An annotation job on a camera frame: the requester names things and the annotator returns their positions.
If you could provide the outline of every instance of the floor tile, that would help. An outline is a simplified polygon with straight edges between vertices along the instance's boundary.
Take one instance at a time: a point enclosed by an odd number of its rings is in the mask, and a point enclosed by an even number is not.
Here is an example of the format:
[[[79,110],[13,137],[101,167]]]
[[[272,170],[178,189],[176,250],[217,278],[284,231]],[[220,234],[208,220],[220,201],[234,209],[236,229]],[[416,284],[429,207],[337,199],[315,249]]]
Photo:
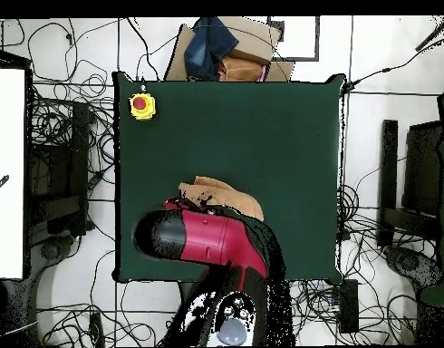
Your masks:
[[[78,57],[77,69],[71,77],[71,82],[82,83],[92,76],[99,75],[104,81],[112,84],[111,72],[117,70],[116,21],[117,19],[71,19]],[[22,19],[20,22],[24,28],[24,42],[16,46],[7,46],[5,50],[28,59],[30,53],[32,54],[34,80],[45,80],[41,79],[44,77],[67,81],[75,65],[75,45],[70,47],[66,38],[67,34],[72,35],[69,19]],[[111,22],[114,24],[98,28]],[[6,44],[19,42],[20,35],[20,26],[15,19],[5,21]]]
[[[351,80],[406,63],[435,26],[435,16],[355,16]],[[443,93],[444,44],[421,53],[403,68],[362,81],[356,90]]]
[[[332,75],[348,76],[351,17],[320,17],[319,62],[299,62],[294,65],[292,80],[301,82],[326,82]]]
[[[114,236],[114,207],[103,209],[92,206],[89,214],[105,234]],[[72,251],[78,244],[72,245]],[[38,287],[37,306],[50,308],[57,305],[76,305],[90,302],[90,291],[95,276],[95,267],[100,258],[114,249],[114,242],[99,229],[88,232],[82,238],[79,253],[57,266],[47,269]],[[103,310],[114,309],[114,286],[111,273],[114,269],[114,253],[103,258],[97,268],[92,296],[93,302]]]
[[[177,283],[130,282],[118,284],[118,308],[124,311],[177,311],[180,303]]]
[[[315,56],[315,16],[272,16],[272,21],[285,22],[284,40],[277,44],[274,56]]]
[[[198,18],[131,17],[130,20],[137,31],[146,40],[149,49],[150,62],[156,68],[159,78],[163,79],[174,50],[176,42],[175,38],[179,35],[180,26],[186,24],[191,28]],[[170,42],[168,44],[159,49],[169,40]],[[121,22],[121,71],[127,73],[130,78],[135,79],[140,58],[140,66],[138,67],[139,78],[144,77],[147,81],[155,81],[156,74],[147,64],[145,44],[132,30],[127,20],[124,20]]]
[[[81,330],[82,343],[85,347],[92,347],[92,340],[88,334],[90,316],[88,311],[62,311],[43,312],[38,314],[38,330],[41,340],[45,340],[50,345],[62,345],[70,348],[72,340],[75,347],[82,347],[79,339],[79,332],[73,328],[77,326]],[[105,336],[105,347],[152,347],[166,334],[167,325],[173,314],[149,314],[149,313],[114,313],[101,314],[101,325]],[[116,328],[116,344],[113,342],[114,328]]]

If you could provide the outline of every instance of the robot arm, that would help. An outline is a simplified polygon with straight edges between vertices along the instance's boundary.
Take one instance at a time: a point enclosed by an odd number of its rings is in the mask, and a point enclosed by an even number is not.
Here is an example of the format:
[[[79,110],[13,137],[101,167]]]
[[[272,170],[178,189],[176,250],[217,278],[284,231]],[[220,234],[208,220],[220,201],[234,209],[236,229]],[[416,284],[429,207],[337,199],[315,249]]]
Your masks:
[[[210,209],[168,199],[139,220],[133,242],[151,257],[227,267],[199,346],[264,345],[268,265],[262,243],[243,222]]]

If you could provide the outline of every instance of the desk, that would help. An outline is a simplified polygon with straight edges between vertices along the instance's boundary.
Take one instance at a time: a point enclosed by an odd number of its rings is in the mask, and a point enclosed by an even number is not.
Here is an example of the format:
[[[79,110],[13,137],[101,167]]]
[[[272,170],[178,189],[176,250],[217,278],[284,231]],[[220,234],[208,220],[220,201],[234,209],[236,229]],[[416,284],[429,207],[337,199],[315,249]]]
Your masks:
[[[222,180],[260,203],[282,248],[287,279],[330,278],[335,267],[339,92],[327,83],[146,82],[159,117],[136,121],[115,84],[116,270],[114,277],[197,281],[202,266],[148,260],[131,243],[143,212],[196,175]]]

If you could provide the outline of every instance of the red emergency stop button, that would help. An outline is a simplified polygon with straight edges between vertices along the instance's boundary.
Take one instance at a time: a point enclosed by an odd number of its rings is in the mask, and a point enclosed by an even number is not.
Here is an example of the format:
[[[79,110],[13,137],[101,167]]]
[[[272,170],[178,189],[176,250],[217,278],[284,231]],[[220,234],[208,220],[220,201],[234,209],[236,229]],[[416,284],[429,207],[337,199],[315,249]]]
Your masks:
[[[144,110],[146,107],[145,99],[143,99],[142,97],[135,98],[133,100],[133,107],[135,107],[139,111]]]

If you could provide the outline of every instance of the emergency stop button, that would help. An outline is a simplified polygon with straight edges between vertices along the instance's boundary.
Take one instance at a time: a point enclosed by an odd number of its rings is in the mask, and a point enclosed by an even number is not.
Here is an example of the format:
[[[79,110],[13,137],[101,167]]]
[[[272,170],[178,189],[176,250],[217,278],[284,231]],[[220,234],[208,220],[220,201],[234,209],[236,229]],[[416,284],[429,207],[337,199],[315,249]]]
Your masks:
[[[137,109],[137,110],[144,110],[146,107],[146,102],[145,99],[143,99],[142,97],[137,97],[133,100],[133,106]]]
[[[134,94],[130,98],[130,113],[137,120],[151,120],[156,114],[154,98],[149,93]]]

